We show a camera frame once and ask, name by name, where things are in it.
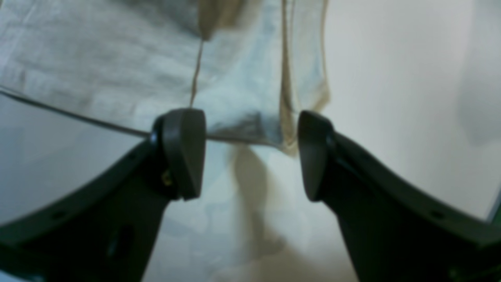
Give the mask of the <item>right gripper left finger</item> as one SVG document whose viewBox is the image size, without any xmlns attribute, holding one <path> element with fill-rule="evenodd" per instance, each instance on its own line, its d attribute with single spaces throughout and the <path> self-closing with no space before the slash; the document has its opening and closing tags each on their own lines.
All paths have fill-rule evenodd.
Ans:
<svg viewBox="0 0 501 282">
<path fill-rule="evenodd" d="M 203 110 L 179 108 L 90 183 L 1 226 L 1 270 L 31 282 L 140 282 L 171 201 L 200 196 Z"/>
</svg>

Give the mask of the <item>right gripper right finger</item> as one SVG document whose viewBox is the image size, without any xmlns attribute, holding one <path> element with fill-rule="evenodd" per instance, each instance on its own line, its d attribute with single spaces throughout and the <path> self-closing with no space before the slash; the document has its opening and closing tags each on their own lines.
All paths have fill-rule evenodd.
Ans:
<svg viewBox="0 0 501 282">
<path fill-rule="evenodd" d="M 337 217 L 360 282 L 500 281 L 499 225 L 413 187 L 316 112 L 297 133 L 306 196 Z"/>
</svg>

